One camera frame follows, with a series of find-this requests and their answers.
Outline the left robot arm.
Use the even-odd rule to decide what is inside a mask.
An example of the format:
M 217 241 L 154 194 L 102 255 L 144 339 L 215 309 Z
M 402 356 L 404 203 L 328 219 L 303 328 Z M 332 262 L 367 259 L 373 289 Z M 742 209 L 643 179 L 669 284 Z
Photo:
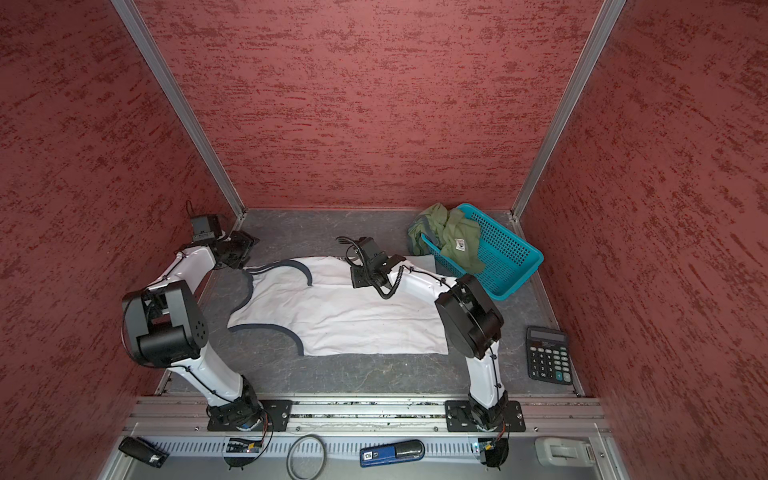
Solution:
M 268 414 L 245 377 L 232 370 L 208 340 L 196 291 L 218 268 L 238 270 L 258 242 L 235 230 L 181 248 L 172 264 L 122 300 L 121 341 L 138 365 L 184 378 L 206 399 L 210 431 L 266 430 Z

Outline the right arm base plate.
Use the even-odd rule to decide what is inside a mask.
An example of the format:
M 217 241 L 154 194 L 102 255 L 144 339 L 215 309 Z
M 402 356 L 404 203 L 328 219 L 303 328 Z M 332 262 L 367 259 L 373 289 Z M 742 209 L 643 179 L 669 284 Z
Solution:
M 517 401 L 502 401 L 490 409 L 470 400 L 448 400 L 444 406 L 449 432 L 526 431 L 522 406 Z

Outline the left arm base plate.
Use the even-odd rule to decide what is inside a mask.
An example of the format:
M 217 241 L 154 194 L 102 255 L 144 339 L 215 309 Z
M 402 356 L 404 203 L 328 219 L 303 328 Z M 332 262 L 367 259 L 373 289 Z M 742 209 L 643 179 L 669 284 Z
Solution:
M 284 432 L 290 418 L 293 402 L 284 399 L 259 401 L 258 413 L 239 413 L 232 407 L 206 407 L 207 430 L 210 432 L 258 433 Z

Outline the white tank top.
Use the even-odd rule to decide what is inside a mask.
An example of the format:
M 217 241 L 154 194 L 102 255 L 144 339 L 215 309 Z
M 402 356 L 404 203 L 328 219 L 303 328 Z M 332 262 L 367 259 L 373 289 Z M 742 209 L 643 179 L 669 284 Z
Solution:
M 288 334 L 305 356 L 448 353 L 434 305 L 440 285 L 408 257 L 390 299 L 352 286 L 350 266 L 330 257 L 305 257 L 291 266 L 247 274 L 250 297 L 230 314 L 227 328 L 270 328 Z

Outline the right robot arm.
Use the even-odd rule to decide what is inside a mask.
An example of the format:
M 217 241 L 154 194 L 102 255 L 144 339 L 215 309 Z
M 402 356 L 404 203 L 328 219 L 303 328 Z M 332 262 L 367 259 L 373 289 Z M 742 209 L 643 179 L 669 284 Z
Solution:
M 474 425 L 481 431 L 505 430 L 509 398 L 499 366 L 504 319 L 480 281 L 471 274 L 448 278 L 422 270 L 401 255 L 387 255 L 371 237 L 336 241 L 347 247 L 344 260 L 353 287 L 370 287 L 384 300 L 404 293 L 436 309 L 449 345 L 466 360 Z

